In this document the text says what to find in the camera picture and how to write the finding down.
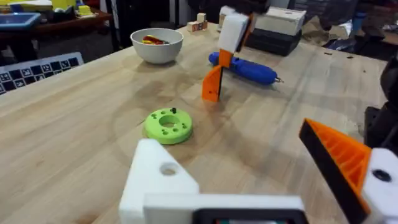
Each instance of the white bowl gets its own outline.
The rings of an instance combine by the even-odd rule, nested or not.
[[[141,41],[146,35],[153,35],[169,44],[143,44]],[[183,38],[184,36],[180,32],[163,28],[142,29],[130,35],[137,54],[146,62],[155,64],[173,61],[181,50]]]

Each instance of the checkerboard pattern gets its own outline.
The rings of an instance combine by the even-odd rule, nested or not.
[[[80,53],[0,67],[0,95],[83,64]]]

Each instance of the black box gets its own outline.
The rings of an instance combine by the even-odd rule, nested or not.
[[[298,31],[295,36],[280,34],[262,29],[254,29],[249,35],[246,46],[277,55],[287,56],[296,48],[302,36],[302,31]]]

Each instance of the white 3d-printed part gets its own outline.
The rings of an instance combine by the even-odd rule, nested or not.
[[[156,140],[140,140],[119,204],[122,224],[145,224],[147,194],[199,194],[198,183]]]
[[[190,224],[192,214],[201,208],[286,209],[304,211],[298,196],[269,195],[155,195],[145,197],[146,224]],[[275,222],[258,223],[274,224]]]
[[[375,170],[388,173],[391,181],[381,181]],[[362,195],[371,207],[366,223],[396,223],[398,220],[398,157],[388,149],[372,149]]]
[[[235,53],[240,40],[243,38],[248,21],[248,16],[240,13],[235,12],[227,15],[218,39],[218,48]]]

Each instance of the green 3d-printed part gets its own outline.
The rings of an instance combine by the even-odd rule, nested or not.
[[[145,120],[148,138],[161,144],[177,144],[187,140],[192,134],[192,119],[185,111],[165,108],[151,113]]]

